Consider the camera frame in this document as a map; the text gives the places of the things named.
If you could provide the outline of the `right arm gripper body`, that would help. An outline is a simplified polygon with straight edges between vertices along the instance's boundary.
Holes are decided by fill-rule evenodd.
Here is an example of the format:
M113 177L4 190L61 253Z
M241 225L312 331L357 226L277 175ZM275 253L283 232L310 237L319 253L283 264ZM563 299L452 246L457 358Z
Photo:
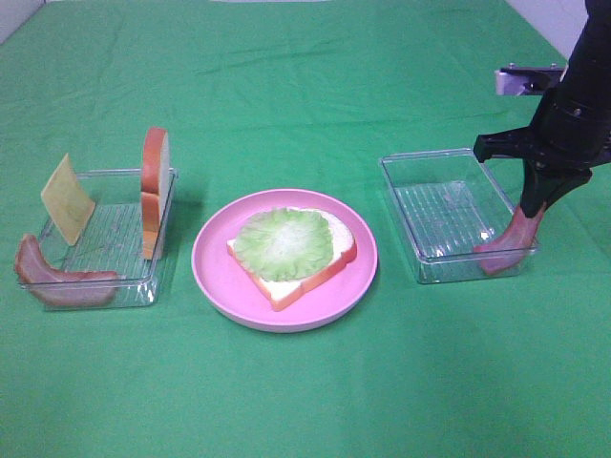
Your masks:
M545 92L530 123L479 135L473 147L480 162L517 158L526 177L585 172L610 162L610 85L560 83Z

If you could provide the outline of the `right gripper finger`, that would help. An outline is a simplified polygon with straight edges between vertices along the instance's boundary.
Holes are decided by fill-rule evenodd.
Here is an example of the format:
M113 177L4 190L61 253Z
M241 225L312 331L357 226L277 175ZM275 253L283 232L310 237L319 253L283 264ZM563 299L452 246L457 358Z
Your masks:
M523 185L519 207L526 218L534 218L547 205L549 194L545 168L529 159L522 160Z
M592 177L590 169L555 169L547 167L542 173L542 183L545 185L543 200L545 210L548 210L565 195L587 184Z

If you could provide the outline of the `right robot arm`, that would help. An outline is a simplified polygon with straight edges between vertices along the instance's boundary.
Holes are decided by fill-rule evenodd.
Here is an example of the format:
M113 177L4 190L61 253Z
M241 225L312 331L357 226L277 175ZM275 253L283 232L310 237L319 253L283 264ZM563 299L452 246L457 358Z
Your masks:
M610 161L610 3L587 1L588 19L560 82L526 127L479 135L474 155L523 160L519 208L527 218L587 183Z

